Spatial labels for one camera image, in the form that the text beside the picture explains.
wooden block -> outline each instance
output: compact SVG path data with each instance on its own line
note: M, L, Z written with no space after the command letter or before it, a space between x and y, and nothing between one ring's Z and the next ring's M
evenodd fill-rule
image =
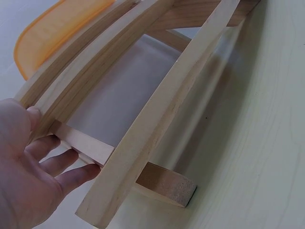
M51 132L79 152L80 158L88 164L93 162L103 167L114 150L114 147L59 121L54 122ZM147 197L186 207L196 185L181 174L147 163L133 188Z
M88 23L66 42L39 70L22 86L15 99L24 107L33 106L58 75L81 53L99 34L128 12L137 0L117 0L96 19Z
M192 40L175 30L148 31L146 34L180 52L183 52Z
M147 163L133 189L147 197L186 207L196 185L179 173Z
M241 0L228 26L237 26L260 0ZM150 30L201 27L220 0L177 0L174 7L159 18Z
M65 123L97 82L172 4L173 0L141 1L88 45L36 103L42 120L31 140L46 135L55 120Z
M109 158L79 206L79 217L98 228L107 227L198 77L193 69L206 63L214 50L213 42L238 3L239 0L222 0L204 23Z

curved wooden slat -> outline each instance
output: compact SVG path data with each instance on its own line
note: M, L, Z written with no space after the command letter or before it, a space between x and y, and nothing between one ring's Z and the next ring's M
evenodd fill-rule
M140 2L84 49L36 103L42 121L31 139L46 135L55 119L65 123L113 64L172 4L173 0Z
M25 107L33 106L58 75L81 53L92 40L105 31L113 22L128 12L137 0L117 0L96 19L82 28L66 42L23 85L15 99Z
M181 54L97 177L76 212L79 217L100 229L107 227L177 114L198 77L198 65L206 63L216 45L213 41L238 3L222 0Z

white surface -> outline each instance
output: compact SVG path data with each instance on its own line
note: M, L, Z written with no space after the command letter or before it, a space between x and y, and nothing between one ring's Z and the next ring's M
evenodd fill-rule
M14 96L22 85L11 58L18 34L51 5L50 0L27 0L18 13L24 2L0 1L0 99ZM262 0L246 21L240 45L212 103L175 166L198 184L188 208L130 193L110 229L305 228L304 12L303 0ZM78 110L70 124L108 144L117 144L137 113L132 106L139 110L145 103L141 96L149 96L146 89L158 84L178 56L164 48L141 39L109 73L105 81L111 87L99 84L82 105L86 110ZM148 71L131 74L134 66ZM141 87L131 89L132 83ZM122 95L114 96L114 89L121 89ZM192 112L196 104L190 104ZM103 106L111 112L104 113ZM108 124L111 114L118 119L115 126ZM167 166L173 152L163 153L159 163ZM88 186L68 196L39 228L91 228L74 216Z

wooden rocker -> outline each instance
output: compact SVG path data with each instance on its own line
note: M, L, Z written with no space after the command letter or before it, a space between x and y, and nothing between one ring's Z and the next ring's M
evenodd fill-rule
M106 228L132 188L186 207L194 182L149 158L206 63L217 55L218 40L227 39L230 53L238 25L258 1L60 0L21 34L14 57L27 82L15 99L42 113L31 140L53 133L84 161L102 167L76 212L80 218ZM191 40L172 30L183 27L201 28ZM97 82L145 33L182 53L119 145L114 148L67 126ZM205 105L218 79L206 80Z

finger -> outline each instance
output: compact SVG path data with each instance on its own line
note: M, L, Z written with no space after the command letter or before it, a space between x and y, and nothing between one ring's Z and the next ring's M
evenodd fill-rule
M38 110L38 108L36 108L34 106L29 107L27 109L27 111L28 111L28 115L29 115L29 118L30 118L30 130L32 131L38 125L38 123L40 121L40 118L41 118L41 113Z
M90 164L65 172L56 177L56 180L60 184L64 196L66 196L85 182L94 179L100 171L98 165Z
M73 149L69 149L63 154L51 157L44 162L41 162L40 165L43 171L55 177L72 165L77 159L78 153Z
M40 161L43 159L48 153L58 147L61 141L55 135L49 135L46 137L42 137L37 139L36 141L29 144L25 147L25 153L30 154L34 159Z

